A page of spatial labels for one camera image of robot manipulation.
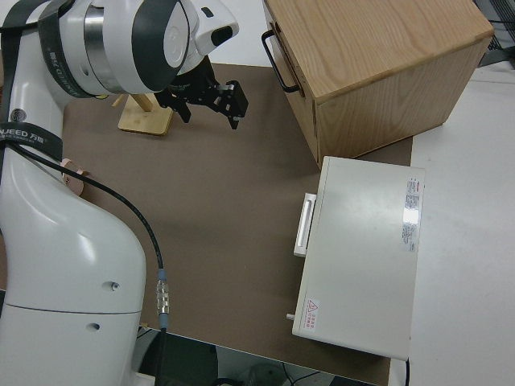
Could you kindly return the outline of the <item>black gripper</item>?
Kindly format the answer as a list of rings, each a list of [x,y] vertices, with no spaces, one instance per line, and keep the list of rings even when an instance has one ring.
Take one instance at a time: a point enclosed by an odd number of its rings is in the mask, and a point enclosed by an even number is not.
[[[191,71],[178,75],[167,90],[157,93],[159,106],[178,113],[184,123],[191,119],[186,103],[202,105],[214,102],[214,110],[228,118],[231,129],[237,129],[249,106],[238,81],[230,80],[226,84],[216,85],[210,60],[202,60]]]

